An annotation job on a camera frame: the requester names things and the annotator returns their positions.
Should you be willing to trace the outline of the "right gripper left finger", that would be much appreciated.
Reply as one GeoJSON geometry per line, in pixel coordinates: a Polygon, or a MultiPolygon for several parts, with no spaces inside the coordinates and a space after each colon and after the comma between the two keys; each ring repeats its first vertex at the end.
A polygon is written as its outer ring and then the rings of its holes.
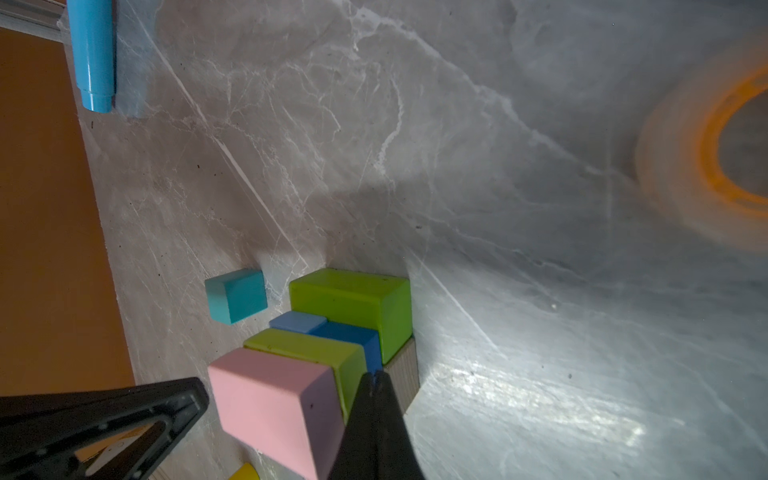
{"type": "Polygon", "coordinates": [[[147,479],[210,404],[197,377],[129,388],[1,399],[3,479],[86,479],[77,452],[144,427],[127,449],[91,477],[147,479]]]}

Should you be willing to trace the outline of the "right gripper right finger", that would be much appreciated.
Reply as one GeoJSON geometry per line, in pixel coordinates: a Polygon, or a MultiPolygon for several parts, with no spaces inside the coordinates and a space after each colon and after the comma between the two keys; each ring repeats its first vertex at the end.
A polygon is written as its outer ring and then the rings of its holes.
{"type": "Polygon", "coordinates": [[[361,377],[331,479],[425,478],[390,376],[380,370],[361,377]]]}

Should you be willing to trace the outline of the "natural wood rectangular block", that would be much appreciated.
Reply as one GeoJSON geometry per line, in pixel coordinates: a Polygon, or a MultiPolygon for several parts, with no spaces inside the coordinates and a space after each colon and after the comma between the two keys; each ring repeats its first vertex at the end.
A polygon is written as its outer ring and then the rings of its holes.
{"type": "Polygon", "coordinates": [[[384,366],[384,371],[390,377],[401,413],[404,414],[420,390],[418,355],[414,337],[409,338],[384,366]]]}

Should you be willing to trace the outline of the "light green rectangular block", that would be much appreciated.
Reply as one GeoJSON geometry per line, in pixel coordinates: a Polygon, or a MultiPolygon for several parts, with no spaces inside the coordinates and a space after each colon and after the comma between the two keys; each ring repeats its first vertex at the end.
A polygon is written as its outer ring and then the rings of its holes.
{"type": "Polygon", "coordinates": [[[348,423],[361,377],[367,372],[362,346],[356,343],[268,328],[249,337],[243,346],[332,369],[344,424],[348,423]]]}

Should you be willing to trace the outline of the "pink rectangular block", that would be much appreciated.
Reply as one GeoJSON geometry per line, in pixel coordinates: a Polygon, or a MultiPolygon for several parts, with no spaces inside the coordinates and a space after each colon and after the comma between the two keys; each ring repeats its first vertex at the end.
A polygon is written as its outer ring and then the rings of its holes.
{"type": "Polygon", "coordinates": [[[344,432],[330,367],[246,348],[208,366],[223,430],[304,479],[326,479],[344,432]]]}

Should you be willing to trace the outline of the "dark green rectangular block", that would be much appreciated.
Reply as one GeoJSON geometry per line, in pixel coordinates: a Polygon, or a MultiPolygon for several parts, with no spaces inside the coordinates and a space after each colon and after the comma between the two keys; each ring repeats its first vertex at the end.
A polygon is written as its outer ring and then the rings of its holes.
{"type": "Polygon", "coordinates": [[[384,364],[413,334],[406,278],[323,268],[291,281],[289,297],[294,311],[377,331],[384,364]]]}

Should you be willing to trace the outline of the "light blue cube block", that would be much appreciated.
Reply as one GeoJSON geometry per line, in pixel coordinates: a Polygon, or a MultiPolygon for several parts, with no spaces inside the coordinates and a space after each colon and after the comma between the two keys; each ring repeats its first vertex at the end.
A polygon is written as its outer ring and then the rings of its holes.
{"type": "Polygon", "coordinates": [[[320,315],[287,311],[269,322],[269,327],[301,334],[312,334],[328,320],[320,315]]]}

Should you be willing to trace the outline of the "teal cube block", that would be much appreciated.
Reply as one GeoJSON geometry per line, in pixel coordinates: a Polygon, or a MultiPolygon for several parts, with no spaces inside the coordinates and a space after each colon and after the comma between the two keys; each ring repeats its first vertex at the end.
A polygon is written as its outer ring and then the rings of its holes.
{"type": "Polygon", "coordinates": [[[268,300],[260,270],[241,269],[204,281],[213,320],[233,325],[265,310],[268,300]]]}

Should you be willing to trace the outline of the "yellow cylinder block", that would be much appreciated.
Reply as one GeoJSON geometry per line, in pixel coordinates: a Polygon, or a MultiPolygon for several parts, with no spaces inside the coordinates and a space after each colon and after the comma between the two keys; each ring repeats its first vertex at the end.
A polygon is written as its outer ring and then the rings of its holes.
{"type": "Polygon", "coordinates": [[[229,480],[260,480],[260,476],[252,464],[244,463],[229,477],[229,480]]]}

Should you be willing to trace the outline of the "cyan toy microphone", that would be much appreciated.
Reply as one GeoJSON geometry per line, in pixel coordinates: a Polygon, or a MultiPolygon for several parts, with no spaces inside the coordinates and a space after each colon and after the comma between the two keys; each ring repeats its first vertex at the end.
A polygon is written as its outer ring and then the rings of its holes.
{"type": "Polygon", "coordinates": [[[67,2],[76,85],[83,106],[110,113],[115,96],[115,33],[113,2],[67,2]]]}

